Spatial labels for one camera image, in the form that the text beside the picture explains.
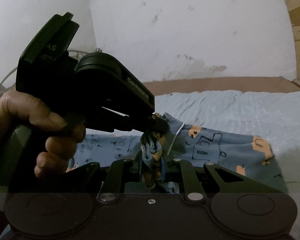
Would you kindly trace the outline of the left hand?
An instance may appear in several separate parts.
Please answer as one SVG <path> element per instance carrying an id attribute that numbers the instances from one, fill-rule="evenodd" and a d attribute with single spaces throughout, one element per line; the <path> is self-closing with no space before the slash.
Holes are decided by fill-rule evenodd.
<path id="1" fill-rule="evenodd" d="M 77 144 L 85 138 L 85 127 L 77 125 L 64 134 L 54 135 L 53 132 L 69 126 L 66 121 L 38 98 L 16 90 L 9 90 L 0 98 L 0 169 L 6 160 L 7 146 L 14 130 L 18 126 L 31 125 L 50 132 L 43 148 L 33 153 L 36 156 L 35 176 L 66 172 Z"/>

